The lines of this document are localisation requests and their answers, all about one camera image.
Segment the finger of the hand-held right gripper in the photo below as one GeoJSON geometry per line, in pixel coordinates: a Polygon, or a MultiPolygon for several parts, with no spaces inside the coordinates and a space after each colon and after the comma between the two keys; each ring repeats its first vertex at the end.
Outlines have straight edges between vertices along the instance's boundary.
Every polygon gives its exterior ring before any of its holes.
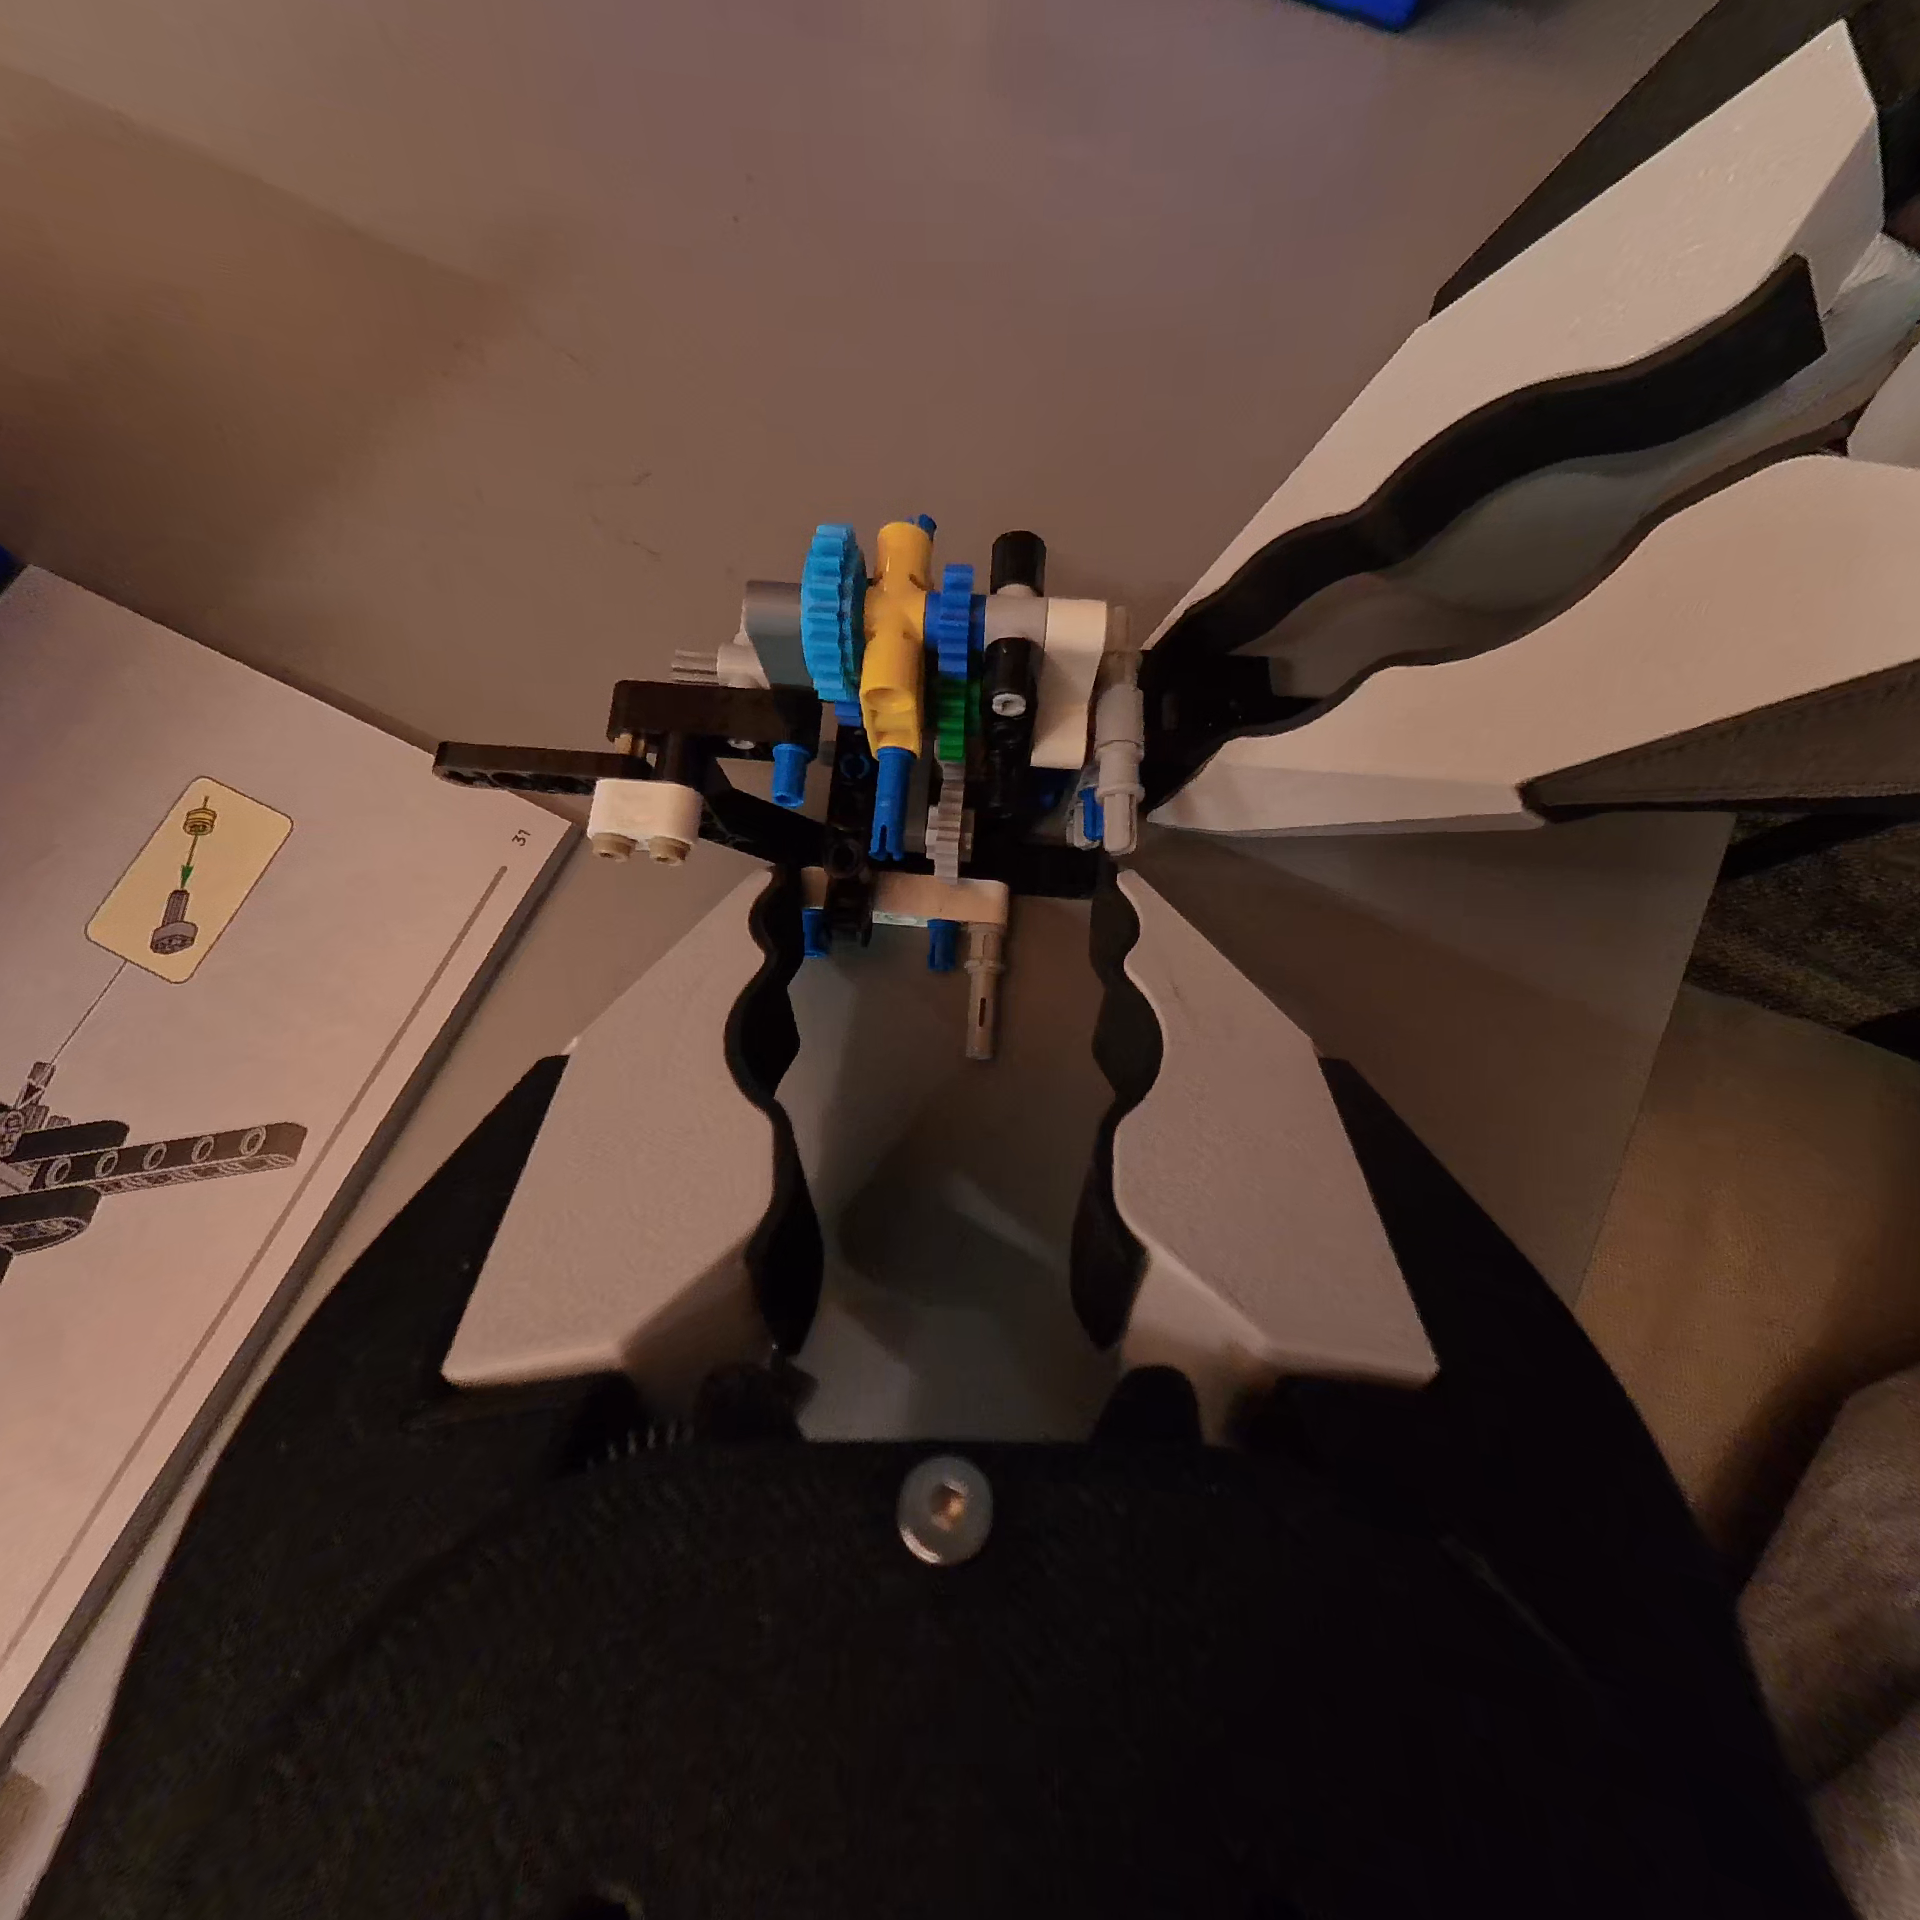
{"type": "Polygon", "coordinates": [[[1556,808],[1888,797],[1912,768],[1917,474],[1764,466],[1540,629],[1391,663],[1151,812],[1213,834],[1523,829],[1556,808]]]}
{"type": "Polygon", "coordinates": [[[1885,378],[1885,23],[1700,20],[1436,296],[1143,655],[1259,728],[1495,647],[1885,378]]]}

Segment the multicoloured lego gear assembly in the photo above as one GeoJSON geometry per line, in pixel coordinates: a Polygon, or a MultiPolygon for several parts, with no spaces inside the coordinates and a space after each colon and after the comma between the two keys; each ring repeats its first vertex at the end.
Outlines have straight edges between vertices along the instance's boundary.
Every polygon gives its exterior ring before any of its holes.
{"type": "Polygon", "coordinates": [[[600,752],[446,740],[431,772],[581,800],[600,858],[708,842],[796,872],[807,955],[924,930],[987,1062],[1013,900],[1084,896],[1136,851],[1145,698],[1127,614],[1049,592],[1038,535],[998,535],[982,582],[934,543],[925,515],[871,555],[824,520],[796,582],[747,582],[728,642],[615,683],[600,752]]]}

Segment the lego instruction booklet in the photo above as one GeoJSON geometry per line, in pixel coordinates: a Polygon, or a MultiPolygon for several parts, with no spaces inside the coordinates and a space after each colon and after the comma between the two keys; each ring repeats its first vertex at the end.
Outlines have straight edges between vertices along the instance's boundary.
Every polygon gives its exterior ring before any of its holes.
{"type": "Polygon", "coordinates": [[[569,829],[40,566],[1,698],[9,1754],[569,829]]]}

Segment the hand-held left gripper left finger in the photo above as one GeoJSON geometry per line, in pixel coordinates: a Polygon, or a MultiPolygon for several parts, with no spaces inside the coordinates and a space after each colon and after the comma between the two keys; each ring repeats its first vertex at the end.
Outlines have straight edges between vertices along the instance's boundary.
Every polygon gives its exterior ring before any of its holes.
{"type": "Polygon", "coordinates": [[[824,1236],[780,1084],[799,879],[742,879],[572,1044],[444,1359],[453,1384],[624,1373],[687,1400],[793,1357],[824,1236]]]}

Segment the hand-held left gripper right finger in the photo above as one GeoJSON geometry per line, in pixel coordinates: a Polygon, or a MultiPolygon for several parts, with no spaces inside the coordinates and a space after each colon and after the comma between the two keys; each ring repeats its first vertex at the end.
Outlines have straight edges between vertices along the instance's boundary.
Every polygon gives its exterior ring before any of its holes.
{"type": "Polygon", "coordinates": [[[1092,1344],[1187,1380],[1205,1438],[1285,1379],[1433,1380],[1317,1044],[1133,871],[1094,894],[1091,955],[1111,1107],[1071,1307],[1092,1344]]]}

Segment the grey fabric cushion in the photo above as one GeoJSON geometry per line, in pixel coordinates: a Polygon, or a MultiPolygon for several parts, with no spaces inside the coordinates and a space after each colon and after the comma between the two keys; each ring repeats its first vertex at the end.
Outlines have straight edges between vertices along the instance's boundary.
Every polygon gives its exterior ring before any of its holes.
{"type": "Polygon", "coordinates": [[[1575,1311],[1734,1572],[1848,1900],[1916,1915],[1916,1062],[1683,989],[1575,1311]]]}

